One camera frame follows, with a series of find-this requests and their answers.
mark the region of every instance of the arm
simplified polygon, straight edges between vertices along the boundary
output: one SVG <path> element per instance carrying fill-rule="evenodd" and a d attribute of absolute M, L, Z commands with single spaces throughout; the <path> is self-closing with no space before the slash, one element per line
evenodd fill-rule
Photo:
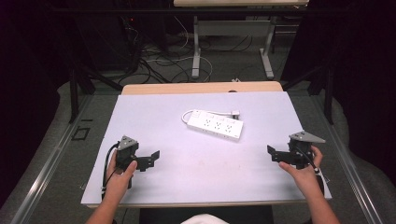
<path fill-rule="evenodd" d="M 323 155 L 317 147 L 311 148 L 315 155 L 314 164 L 319 167 Z M 305 196 L 313 223 L 340 223 L 332 208 L 323 197 L 314 168 L 311 165 L 297 170 L 282 161 L 279 163 L 279 166 L 294 178 L 297 187 Z"/>
<path fill-rule="evenodd" d="M 95 209 L 87 223 L 112 223 L 123 195 L 125 194 L 129 180 L 134 176 L 137 162 L 132 161 L 123 173 L 116 167 L 117 150 L 111 156 L 110 164 L 107 169 L 108 183 L 106 195 L 99 206 Z"/>

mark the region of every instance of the forearm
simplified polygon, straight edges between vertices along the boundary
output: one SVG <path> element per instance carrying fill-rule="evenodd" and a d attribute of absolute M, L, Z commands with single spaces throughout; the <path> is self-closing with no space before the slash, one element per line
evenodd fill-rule
<path fill-rule="evenodd" d="M 335 224 L 340 223 L 329 203 L 322 196 L 307 198 L 311 212 L 312 223 Z"/>
<path fill-rule="evenodd" d="M 111 224 L 114 215 L 116 214 L 118 203 L 103 200 L 101 204 L 95 209 L 87 224 Z"/>

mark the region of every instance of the white cloth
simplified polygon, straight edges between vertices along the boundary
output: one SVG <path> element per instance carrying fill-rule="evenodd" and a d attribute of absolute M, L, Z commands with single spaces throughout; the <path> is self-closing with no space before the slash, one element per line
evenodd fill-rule
<path fill-rule="evenodd" d="M 209 214 L 201 214 L 195 217 L 191 217 L 182 222 L 181 224 L 228 224 L 228 222 L 225 222 L 218 217 L 214 217 Z"/>

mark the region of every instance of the person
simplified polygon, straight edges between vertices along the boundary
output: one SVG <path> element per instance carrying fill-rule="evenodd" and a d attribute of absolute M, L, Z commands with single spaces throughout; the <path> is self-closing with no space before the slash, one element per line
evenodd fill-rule
<path fill-rule="evenodd" d="M 311 147 L 315 157 L 314 164 L 319 168 L 323 155 L 317 147 Z M 131 162 L 125 172 L 116 169 L 117 150 L 111 157 L 107 169 L 106 195 L 99 206 L 92 213 L 87 223 L 112 223 L 118 204 L 125 194 L 130 178 L 134 176 L 136 161 Z M 337 224 L 340 223 L 334 211 L 326 201 L 315 175 L 314 168 L 307 165 L 304 169 L 297 170 L 293 166 L 281 161 L 279 167 L 289 173 L 296 183 L 301 193 L 305 196 L 311 213 L 312 223 Z M 210 215 L 198 215 L 192 217 L 183 224 L 188 223 L 226 223 L 223 220 Z"/>

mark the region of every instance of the white power strip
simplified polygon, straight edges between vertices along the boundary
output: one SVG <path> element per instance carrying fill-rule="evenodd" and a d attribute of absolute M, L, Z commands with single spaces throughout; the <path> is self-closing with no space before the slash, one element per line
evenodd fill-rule
<path fill-rule="evenodd" d="M 239 140 L 244 122 L 224 116 L 193 110 L 187 126 L 204 133 L 211 133 L 223 138 Z"/>

